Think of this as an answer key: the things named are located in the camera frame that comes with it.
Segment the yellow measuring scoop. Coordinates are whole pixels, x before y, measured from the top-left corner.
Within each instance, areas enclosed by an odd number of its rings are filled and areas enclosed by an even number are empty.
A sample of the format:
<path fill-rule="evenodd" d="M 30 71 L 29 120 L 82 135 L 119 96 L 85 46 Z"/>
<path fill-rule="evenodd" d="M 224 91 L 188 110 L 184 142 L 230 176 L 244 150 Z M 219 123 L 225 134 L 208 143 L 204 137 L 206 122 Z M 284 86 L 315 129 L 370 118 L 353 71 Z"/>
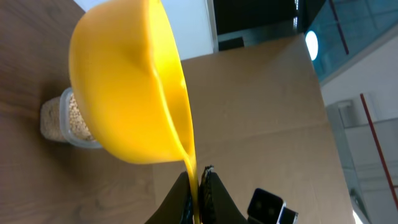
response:
<path fill-rule="evenodd" d="M 110 154 L 133 164 L 184 161 L 200 221 L 192 114 L 160 0 L 112 0 L 78 21 L 69 74 L 80 113 Z"/>

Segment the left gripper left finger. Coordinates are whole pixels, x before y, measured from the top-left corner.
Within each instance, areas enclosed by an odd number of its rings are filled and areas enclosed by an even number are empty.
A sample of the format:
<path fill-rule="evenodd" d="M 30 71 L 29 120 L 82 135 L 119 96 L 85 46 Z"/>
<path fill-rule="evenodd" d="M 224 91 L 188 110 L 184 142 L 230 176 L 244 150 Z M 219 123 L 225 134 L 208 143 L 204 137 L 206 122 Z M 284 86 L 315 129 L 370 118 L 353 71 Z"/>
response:
<path fill-rule="evenodd" d="M 193 201 L 187 172 L 182 172 L 146 224 L 193 224 Z"/>

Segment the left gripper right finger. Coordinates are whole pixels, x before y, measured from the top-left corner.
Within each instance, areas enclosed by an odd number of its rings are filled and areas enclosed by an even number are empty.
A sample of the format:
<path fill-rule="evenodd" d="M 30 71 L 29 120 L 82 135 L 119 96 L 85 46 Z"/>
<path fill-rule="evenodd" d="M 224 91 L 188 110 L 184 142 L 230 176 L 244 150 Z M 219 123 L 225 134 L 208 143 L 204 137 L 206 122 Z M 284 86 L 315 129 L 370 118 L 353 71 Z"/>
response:
<path fill-rule="evenodd" d="M 214 166 L 206 166 L 199 188 L 202 224 L 248 224 L 223 185 Z"/>

